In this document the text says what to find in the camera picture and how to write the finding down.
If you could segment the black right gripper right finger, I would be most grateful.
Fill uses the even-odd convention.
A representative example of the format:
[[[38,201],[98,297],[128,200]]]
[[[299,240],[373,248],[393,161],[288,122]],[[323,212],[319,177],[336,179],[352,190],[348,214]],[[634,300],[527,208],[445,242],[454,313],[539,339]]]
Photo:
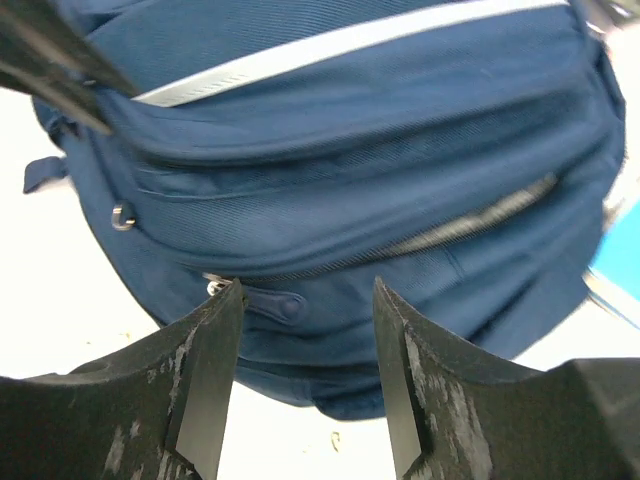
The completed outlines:
[[[373,320],[398,478],[638,477],[637,359],[530,369],[433,323],[382,281]]]

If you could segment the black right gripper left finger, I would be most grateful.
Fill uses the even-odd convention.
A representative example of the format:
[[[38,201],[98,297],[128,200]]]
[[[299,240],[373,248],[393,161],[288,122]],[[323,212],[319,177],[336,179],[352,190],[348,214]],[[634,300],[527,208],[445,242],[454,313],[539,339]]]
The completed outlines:
[[[1,381],[5,479],[213,479],[244,315],[232,282],[66,375]]]

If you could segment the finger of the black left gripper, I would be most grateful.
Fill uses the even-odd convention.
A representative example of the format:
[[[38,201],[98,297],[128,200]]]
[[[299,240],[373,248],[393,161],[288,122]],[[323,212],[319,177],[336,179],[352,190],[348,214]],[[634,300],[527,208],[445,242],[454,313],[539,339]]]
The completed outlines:
[[[1,86],[36,96],[87,126],[111,132],[94,98],[99,84],[138,90],[48,1],[1,3]]]

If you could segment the navy blue student backpack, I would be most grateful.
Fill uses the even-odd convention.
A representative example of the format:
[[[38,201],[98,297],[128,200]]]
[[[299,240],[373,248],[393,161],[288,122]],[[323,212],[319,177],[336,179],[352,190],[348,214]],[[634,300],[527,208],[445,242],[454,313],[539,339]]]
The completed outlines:
[[[625,102],[581,1],[59,1],[138,89],[104,135],[42,101],[120,279],[158,323],[233,279],[237,380],[337,420],[384,413],[381,278],[512,358],[585,299]]]

